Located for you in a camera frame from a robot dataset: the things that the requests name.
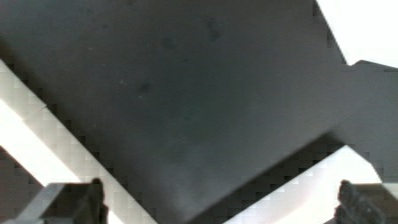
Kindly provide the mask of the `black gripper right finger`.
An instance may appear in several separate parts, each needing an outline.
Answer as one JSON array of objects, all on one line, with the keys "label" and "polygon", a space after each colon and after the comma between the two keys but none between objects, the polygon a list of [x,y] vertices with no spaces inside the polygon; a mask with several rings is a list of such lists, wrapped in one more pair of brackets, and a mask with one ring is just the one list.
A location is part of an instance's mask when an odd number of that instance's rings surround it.
[{"label": "black gripper right finger", "polygon": [[336,224],[398,224],[398,183],[342,181]]}]

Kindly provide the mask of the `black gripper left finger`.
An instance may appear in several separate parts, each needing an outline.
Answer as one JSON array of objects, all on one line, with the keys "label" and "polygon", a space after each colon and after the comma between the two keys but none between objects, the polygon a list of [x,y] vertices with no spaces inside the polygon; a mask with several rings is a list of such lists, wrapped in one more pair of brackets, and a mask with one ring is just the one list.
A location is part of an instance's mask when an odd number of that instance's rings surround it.
[{"label": "black gripper left finger", "polygon": [[24,224],[109,224],[103,183],[52,183],[22,212]]}]

